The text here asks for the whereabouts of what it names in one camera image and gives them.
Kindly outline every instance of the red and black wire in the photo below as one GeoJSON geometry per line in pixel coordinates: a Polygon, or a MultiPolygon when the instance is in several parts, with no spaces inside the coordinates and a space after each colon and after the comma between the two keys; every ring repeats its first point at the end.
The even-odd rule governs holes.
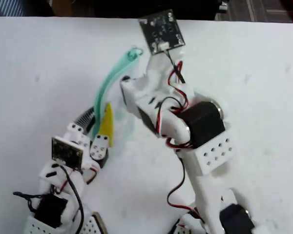
{"type": "Polygon", "coordinates": [[[189,206],[184,206],[184,205],[177,205],[177,204],[173,204],[169,201],[169,197],[176,191],[178,190],[185,182],[185,178],[186,178],[186,173],[185,173],[185,165],[184,165],[184,162],[182,161],[182,159],[180,158],[180,161],[181,161],[181,164],[182,164],[182,170],[183,170],[183,177],[182,177],[182,180],[181,182],[176,186],[174,187],[172,190],[170,190],[170,192],[168,193],[167,195],[167,203],[169,206],[171,207],[175,207],[175,208],[181,208],[181,209],[186,209],[188,211],[191,211],[194,213],[194,215],[196,216],[196,218],[199,218],[202,220],[200,214],[195,210],[195,209],[192,209],[191,207],[189,206]]]}
{"type": "MultiPolygon", "coordinates": [[[[161,109],[162,109],[162,105],[164,103],[165,100],[167,99],[174,99],[178,104],[179,104],[179,107],[175,107],[175,106],[172,106],[171,107],[171,112],[174,113],[174,114],[178,114],[180,112],[182,112],[184,109],[188,108],[188,105],[189,105],[189,101],[188,101],[188,98],[187,98],[187,95],[185,94],[185,92],[183,92],[182,90],[178,89],[177,87],[173,86],[171,83],[170,83],[170,80],[171,80],[171,77],[176,74],[177,78],[178,78],[178,81],[181,81],[182,83],[185,83],[185,80],[183,79],[182,75],[181,75],[181,69],[182,69],[182,66],[183,66],[183,62],[182,61],[179,61],[177,65],[175,65],[175,63],[172,61],[171,59],[171,56],[169,54],[168,51],[165,51],[165,54],[168,56],[169,60],[171,61],[171,64],[173,66],[173,69],[172,71],[170,72],[169,76],[168,76],[168,79],[167,79],[167,84],[171,87],[173,87],[178,93],[181,94],[181,96],[183,97],[183,99],[185,100],[184,101],[184,104],[181,104],[180,101],[178,101],[176,98],[174,97],[166,97],[162,100],[160,106],[159,106],[159,110],[158,110],[158,114],[157,114],[157,119],[156,119],[156,126],[155,126],[155,130],[156,130],[156,133],[161,136],[161,137],[165,137],[163,135],[161,135],[161,109]]],[[[184,149],[184,148],[190,148],[191,147],[191,143],[190,142],[186,142],[186,143],[183,143],[183,144],[179,144],[179,145],[176,145],[176,144],[172,144],[171,143],[171,138],[167,138],[166,140],[166,145],[170,148],[174,148],[174,149],[184,149]]]]}

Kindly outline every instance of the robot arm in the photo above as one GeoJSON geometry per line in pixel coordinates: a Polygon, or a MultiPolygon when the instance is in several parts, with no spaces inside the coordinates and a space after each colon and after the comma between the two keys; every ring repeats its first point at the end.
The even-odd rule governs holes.
{"type": "Polygon", "coordinates": [[[216,182],[211,172],[234,156],[230,126],[225,126],[223,112],[215,100],[196,92],[186,83],[173,82],[171,75],[169,78],[166,75],[171,63],[177,74],[174,61],[182,57],[180,48],[172,46],[174,35],[163,36],[167,33],[165,27],[170,27],[170,23],[163,23],[167,17],[174,22],[171,11],[140,20],[152,56],[145,75],[125,77],[121,81],[127,110],[140,118],[157,137],[167,137],[168,146],[174,139],[176,154],[182,159],[195,192],[195,207],[202,218],[202,222],[196,222],[198,226],[203,224],[209,234],[265,233],[254,227],[243,207],[247,207],[245,199],[232,193],[232,200],[224,206],[223,194],[231,187],[216,182]],[[150,35],[155,34],[162,36],[159,40],[151,38],[150,35]]]}

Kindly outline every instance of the white plastic bracket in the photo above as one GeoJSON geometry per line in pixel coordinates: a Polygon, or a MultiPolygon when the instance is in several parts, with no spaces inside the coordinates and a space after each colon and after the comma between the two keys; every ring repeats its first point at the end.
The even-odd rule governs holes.
{"type": "Polygon", "coordinates": [[[97,134],[90,148],[90,157],[93,160],[101,160],[106,157],[108,149],[109,137],[106,135],[97,134]]]}

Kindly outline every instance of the black wire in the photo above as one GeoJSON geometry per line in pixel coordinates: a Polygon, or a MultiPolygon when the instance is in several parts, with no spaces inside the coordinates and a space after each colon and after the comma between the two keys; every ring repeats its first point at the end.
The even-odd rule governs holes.
{"type": "MultiPolygon", "coordinates": [[[[170,196],[171,196],[176,190],[178,190],[178,189],[184,184],[184,182],[185,182],[185,178],[186,178],[185,164],[184,164],[184,162],[183,162],[183,160],[182,160],[181,158],[179,158],[179,160],[180,160],[180,162],[181,162],[181,164],[182,164],[182,172],[183,172],[182,180],[181,180],[181,182],[180,182],[175,188],[173,188],[173,189],[168,193],[168,195],[167,195],[167,203],[168,203],[169,206],[172,206],[172,207],[175,207],[175,208],[182,208],[182,209],[188,209],[188,208],[190,208],[190,209],[191,209],[191,207],[187,207],[187,206],[183,206],[183,205],[174,205],[174,204],[172,204],[172,203],[169,201],[169,197],[170,197],[170,196]]],[[[204,220],[201,218],[201,216],[199,215],[199,212],[198,212],[197,210],[195,210],[195,211],[197,212],[197,214],[196,214],[195,212],[193,212],[193,210],[191,210],[190,212],[191,212],[194,216],[196,216],[196,218],[202,220],[202,222],[205,223],[205,221],[204,221],[204,220]]]]}
{"type": "Polygon", "coordinates": [[[82,201],[81,201],[81,199],[80,199],[80,197],[78,195],[78,192],[77,192],[77,189],[76,189],[74,183],[72,182],[72,180],[69,177],[69,174],[67,173],[67,170],[62,165],[60,165],[60,167],[65,172],[67,181],[68,181],[70,187],[72,188],[72,190],[73,190],[73,192],[74,192],[74,194],[75,194],[75,196],[77,198],[78,204],[79,204],[79,208],[80,208],[80,212],[81,212],[81,220],[80,220],[80,224],[78,226],[78,229],[75,232],[75,234],[79,234],[81,229],[82,229],[82,227],[83,227],[83,224],[84,224],[84,208],[83,208],[83,204],[82,204],[82,201]]]}
{"type": "Polygon", "coordinates": [[[184,84],[185,83],[185,79],[184,77],[182,76],[181,72],[178,70],[178,67],[176,66],[176,64],[174,63],[174,61],[171,59],[171,56],[170,56],[170,53],[168,50],[165,50],[164,53],[167,55],[167,57],[169,58],[173,68],[174,68],[174,71],[177,75],[177,77],[179,78],[179,80],[184,84]]]}
{"type": "Polygon", "coordinates": [[[179,104],[180,108],[182,108],[182,104],[181,104],[180,101],[178,101],[178,99],[169,96],[169,97],[166,97],[166,98],[164,98],[164,99],[162,100],[162,102],[161,102],[161,104],[160,104],[160,107],[159,107],[159,111],[161,110],[164,101],[167,100],[167,99],[169,99],[169,98],[170,98],[170,99],[174,99],[174,100],[179,104]]]}
{"type": "Polygon", "coordinates": [[[21,198],[24,198],[27,201],[28,208],[30,212],[35,213],[36,209],[32,206],[32,200],[33,198],[43,198],[47,194],[39,194],[39,195],[30,195],[30,194],[23,194],[21,192],[13,192],[13,195],[19,196],[21,198]]]}

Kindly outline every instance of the red wire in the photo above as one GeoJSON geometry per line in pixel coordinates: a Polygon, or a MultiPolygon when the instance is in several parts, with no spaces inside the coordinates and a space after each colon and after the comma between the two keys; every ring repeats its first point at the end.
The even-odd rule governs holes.
{"type": "MultiPolygon", "coordinates": [[[[177,64],[177,69],[178,69],[179,72],[181,72],[182,66],[183,66],[183,62],[179,61],[178,64],[177,64]]],[[[170,84],[170,79],[171,79],[172,75],[175,74],[175,73],[176,73],[175,69],[172,69],[172,71],[170,72],[170,74],[168,76],[167,83],[168,83],[169,86],[172,86],[178,93],[180,93],[183,96],[183,98],[185,99],[185,103],[182,106],[182,108],[178,108],[177,110],[172,111],[174,114],[178,114],[178,113],[182,112],[184,109],[186,109],[188,107],[189,102],[188,102],[187,95],[182,90],[180,90],[180,89],[178,89],[175,86],[170,84]]],[[[160,134],[160,122],[161,122],[161,107],[159,108],[159,111],[157,113],[157,119],[156,119],[155,131],[156,131],[157,134],[160,134]]]]}
{"type": "MultiPolygon", "coordinates": [[[[183,62],[182,62],[182,61],[179,61],[179,63],[177,64],[177,68],[178,68],[178,71],[179,71],[179,72],[181,72],[182,65],[183,65],[183,62]]],[[[173,69],[173,70],[170,72],[170,75],[169,75],[168,80],[167,80],[168,85],[170,85],[170,78],[171,78],[172,75],[175,74],[175,73],[176,73],[176,72],[175,72],[175,69],[173,69]]]]}
{"type": "Polygon", "coordinates": [[[173,148],[173,149],[187,149],[187,148],[191,147],[190,141],[183,143],[183,144],[180,144],[180,145],[172,144],[170,141],[171,141],[171,138],[170,137],[167,138],[166,145],[170,148],[173,148]]]}
{"type": "Polygon", "coordinates": [[[174,187],[172,190],[170,190],[170,192],[168,193],[167,195],[167,203],[169,206],[172,206],[172,207],[175,207],[175,208],[181,208],[181,209],[186,209],[188,211],[191,211],[191,212],[194,212],[199,219],[202,219],[199,215],[199,213],[195,210],[195,209],[192,209],[191,207],[189,206],[184,206],[184,205],[177,205],[177,204],[172,204],[170,201],[169,201],[169,197],[170,195],[175,192],[177,189],[179,189],[183,183],[185,182],[185,165],[184,165],[184,162],[182,161],[182,159],[180,158],[180,161],[181,161],[181,164],[182,164],[182,169],[183,169],[183,178],[181,180],[181,182],[176,186],[174,187]]]}
{"type": "Polygon", "coordinates": [[[94,168],[90,168],[90,170],[92,170],[93,172],[94,172],[94,175],[93,175],[93,177],[90,179],[90,180],[88,180],[87,182],[86,182],[86,184],[90,184],[93,180],[94,180],[94,178],[97,176],[97,170],[96,169],[94,169],[94,168]]]}

